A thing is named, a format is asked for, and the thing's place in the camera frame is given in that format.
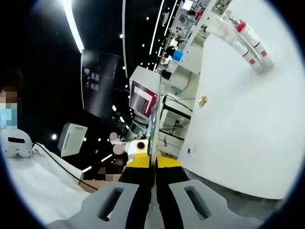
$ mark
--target yellow object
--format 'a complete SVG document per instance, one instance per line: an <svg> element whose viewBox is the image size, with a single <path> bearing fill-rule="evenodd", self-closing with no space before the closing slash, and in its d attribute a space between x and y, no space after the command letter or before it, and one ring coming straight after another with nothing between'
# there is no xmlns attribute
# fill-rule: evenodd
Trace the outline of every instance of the yellow object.
<svg viewBox="0 0 305 229"><path fill-rule="evenodd" d="M134 160L130 162L127 167L133 167L133 168L149 168L149 160L150 156L147 155L147 153L144 154L135 154Z"/></svg>
<svg viewBox="0 0 305 229"><path fill-rule="evenodd" d="M181 164L171 158L167 158L164 156L157 156L158 159L158 168L171 168L171 167L180 167Z"/></svg>

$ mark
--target white cloth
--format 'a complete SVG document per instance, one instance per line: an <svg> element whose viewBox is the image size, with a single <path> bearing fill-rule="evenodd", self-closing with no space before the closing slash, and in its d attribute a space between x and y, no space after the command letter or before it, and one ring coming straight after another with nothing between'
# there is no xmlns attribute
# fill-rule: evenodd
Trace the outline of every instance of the white cloth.
<svg viewBox="0 0 305 229"><path fill-rule="evenodd" d="M49 224L55 220L69 219L80 211L82 201L90 193L84 191L78 185L78 181L39 146L35 145L34 149L44 157L32 155L30 158L6 159L13 184L26 205L42 223ZM81 170L54 153L48 150L47 152L77 178L82 177Z"/></svg>

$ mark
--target red cap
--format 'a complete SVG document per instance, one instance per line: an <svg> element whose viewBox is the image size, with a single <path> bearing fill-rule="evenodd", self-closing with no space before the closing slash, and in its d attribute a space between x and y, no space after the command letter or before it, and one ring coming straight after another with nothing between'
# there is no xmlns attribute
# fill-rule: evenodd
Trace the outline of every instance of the red cap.
<svg viewBox="0 0 305 229"><path fill-rule="evenodd" d="M246 26L247 26L246 22L240 21L240 23L235 26L235 29L236 29L236 31L241 32L241 30L243 30L243 28Z"/></svg>

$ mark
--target face mask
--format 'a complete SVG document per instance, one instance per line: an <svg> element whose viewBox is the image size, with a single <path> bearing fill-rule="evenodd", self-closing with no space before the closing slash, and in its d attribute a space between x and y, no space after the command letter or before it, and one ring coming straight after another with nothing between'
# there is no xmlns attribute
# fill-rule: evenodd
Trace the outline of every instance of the face mask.
<svg viewBox="0 0 305 229"><path fill-rule="evenodd" d="M0 127L17 126L17 104L0 103Z"/></svg>

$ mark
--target red label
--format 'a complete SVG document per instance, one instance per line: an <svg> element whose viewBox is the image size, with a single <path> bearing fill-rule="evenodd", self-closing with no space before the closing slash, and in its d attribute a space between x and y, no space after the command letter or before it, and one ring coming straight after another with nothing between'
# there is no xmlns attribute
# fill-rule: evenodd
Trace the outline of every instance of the red label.
<svg viewBox="0 0 305 229"><path fill-rule="evenodd" d="M265 50L264 50L264 51L262 51L262 52L261 52L261 54L262 54L262 56L263 56L263 57L265 57L265 56L267 55L267 53L266 53L266 51L265 51Z"/></svg>
<svg viewBox="0 0 305 229"><path fill-rule="evenodd" d="M250 61L250 64L255 64L255 60L251 59Z"/></svg>

